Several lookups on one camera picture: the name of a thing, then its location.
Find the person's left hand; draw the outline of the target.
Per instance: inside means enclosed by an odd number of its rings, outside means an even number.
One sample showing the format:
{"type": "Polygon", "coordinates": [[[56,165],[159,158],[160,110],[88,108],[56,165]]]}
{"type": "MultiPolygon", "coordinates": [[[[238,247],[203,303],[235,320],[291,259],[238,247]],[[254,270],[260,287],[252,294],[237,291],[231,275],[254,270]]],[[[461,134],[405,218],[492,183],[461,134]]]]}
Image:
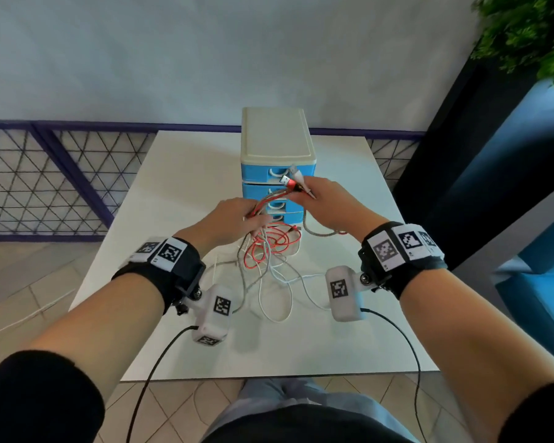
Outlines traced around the person's left hand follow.
{"type": "Polygon", "coordinates": [[[177,231],[173,237],[191,244],[202,259],[216,247],[230,245],[248,234],[244,233],[244,204],[256,204],[256,201],[222,200],[202,220],[177,231]]]}

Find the person's right hand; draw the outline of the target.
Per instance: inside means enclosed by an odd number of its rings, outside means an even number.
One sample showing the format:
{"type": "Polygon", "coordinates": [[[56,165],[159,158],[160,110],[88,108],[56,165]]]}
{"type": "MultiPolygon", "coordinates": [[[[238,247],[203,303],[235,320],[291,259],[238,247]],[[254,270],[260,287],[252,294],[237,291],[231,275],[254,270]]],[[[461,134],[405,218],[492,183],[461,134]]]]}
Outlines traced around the person's right hand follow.
{"type": "Polygon", "coordinates": [[[333,207],[328,211],[306,210],[318,223],[333,231],[347,232],[359,242],[376,228],[389,223],[388,218],[370,210],[338,182],[333,182],[333,207]]]}

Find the person's left forearm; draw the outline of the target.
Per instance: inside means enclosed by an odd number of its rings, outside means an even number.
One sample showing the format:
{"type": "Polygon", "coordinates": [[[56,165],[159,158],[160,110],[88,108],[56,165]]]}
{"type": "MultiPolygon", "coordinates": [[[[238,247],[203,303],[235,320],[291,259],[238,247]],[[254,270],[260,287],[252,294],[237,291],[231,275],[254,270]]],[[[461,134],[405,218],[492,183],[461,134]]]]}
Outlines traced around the person's left forearm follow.
{"type": "Polygon", "coordinates": [[[135,273],[100,288],[41,335],[27,350],[71,360],[107,402],[163,317],[159,290],[135,273]]]}

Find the person's right forearm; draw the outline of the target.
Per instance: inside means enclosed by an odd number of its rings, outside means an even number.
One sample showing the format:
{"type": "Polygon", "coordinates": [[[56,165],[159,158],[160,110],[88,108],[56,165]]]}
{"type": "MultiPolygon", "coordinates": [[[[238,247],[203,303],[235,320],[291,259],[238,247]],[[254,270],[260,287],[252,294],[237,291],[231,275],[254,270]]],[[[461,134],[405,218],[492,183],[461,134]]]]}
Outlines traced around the person's right forearm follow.
{"type": "Polygon", "coordinates": [[[494,441],[524,400],[554,383],[554,356],[447,269],[421,272],[399,302],[457,398],[494,441]]]}

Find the white mini drawer cabinet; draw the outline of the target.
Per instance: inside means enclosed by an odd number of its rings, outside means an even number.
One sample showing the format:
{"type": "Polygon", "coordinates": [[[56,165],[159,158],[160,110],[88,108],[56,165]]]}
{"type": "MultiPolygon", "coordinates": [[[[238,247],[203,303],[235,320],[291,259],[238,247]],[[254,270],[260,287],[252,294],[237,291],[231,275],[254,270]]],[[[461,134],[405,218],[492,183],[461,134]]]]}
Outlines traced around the white mini drawer cabinet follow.
{"type": "MultiPolygon", "coordinates": [[[[293,107],[245,107],[242,110],[240,164],[294,165],[291,176],[283,176],[278,184],[288,186],[288,191],[301,188],[310,193],[303,181],[313,176],[317,164],[314,146],[302,109],[293,107]]],[[[255,200],[257,209],[265,213],[265,197],[255,200]]],[[[262,245],[281,256],[290,253],[291,247],[301,244],[301,225],[269,223],[265,237],[253,238],[246,256],[253,261],[265,258],[262,245]]]]}

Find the dark glossy planter column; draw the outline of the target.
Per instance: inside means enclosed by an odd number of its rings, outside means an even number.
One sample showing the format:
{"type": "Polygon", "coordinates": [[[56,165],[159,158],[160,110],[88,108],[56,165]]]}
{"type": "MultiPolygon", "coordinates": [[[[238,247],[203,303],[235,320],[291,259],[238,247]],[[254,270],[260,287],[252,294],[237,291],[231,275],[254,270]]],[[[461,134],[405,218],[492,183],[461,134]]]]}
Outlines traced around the dark glossy planter column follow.
{"type": "Polygon", "coordinates": [[[554,83],[469,59],[393,189],[450,269],[554,192],[554,83]]]}

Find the person's blue jeans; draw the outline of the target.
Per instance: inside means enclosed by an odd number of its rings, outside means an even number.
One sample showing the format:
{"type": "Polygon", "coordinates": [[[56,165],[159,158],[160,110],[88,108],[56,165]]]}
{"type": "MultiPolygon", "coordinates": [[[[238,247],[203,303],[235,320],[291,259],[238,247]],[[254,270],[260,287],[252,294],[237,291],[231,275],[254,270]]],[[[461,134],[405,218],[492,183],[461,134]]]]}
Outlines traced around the person's blue jeans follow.
{"type": "Polygon", "coordinates": [[[201,443],[420,443],[371,397],[312,378],[250,379],[201,443]]]}

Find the green leafy plant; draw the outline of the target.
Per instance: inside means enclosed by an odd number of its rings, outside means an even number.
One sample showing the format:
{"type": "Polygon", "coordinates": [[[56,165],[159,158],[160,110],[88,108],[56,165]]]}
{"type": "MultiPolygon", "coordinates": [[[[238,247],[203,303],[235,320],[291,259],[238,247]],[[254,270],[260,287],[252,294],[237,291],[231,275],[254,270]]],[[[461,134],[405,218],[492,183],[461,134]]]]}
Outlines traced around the green leafy plant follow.
{"type": "Polygon", "coordinates": [[[554,0],[474,0],[480,38],[471,53],[508,74],[526,68],[554,86],[554,0]]]}

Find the person's black top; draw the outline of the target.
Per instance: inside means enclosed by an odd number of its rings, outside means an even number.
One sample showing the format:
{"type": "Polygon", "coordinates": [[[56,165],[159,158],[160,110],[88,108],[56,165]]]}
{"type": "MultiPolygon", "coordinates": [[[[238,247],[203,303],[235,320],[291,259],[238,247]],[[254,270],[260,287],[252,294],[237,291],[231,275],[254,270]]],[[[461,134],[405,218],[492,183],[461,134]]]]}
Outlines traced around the person's black top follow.
{"type": "MultiPolygon", "coordinates": [[[[20,351],[0,363],[0,443],[93,443],[105,416],[94,383],[47,351],[20,351]]],[[[419,443],[362,414],[291,405],[220,425],[201,443],[419,443]]],[[[554,383],[526,398],[497,443],[554,443],[554,383]]]]}

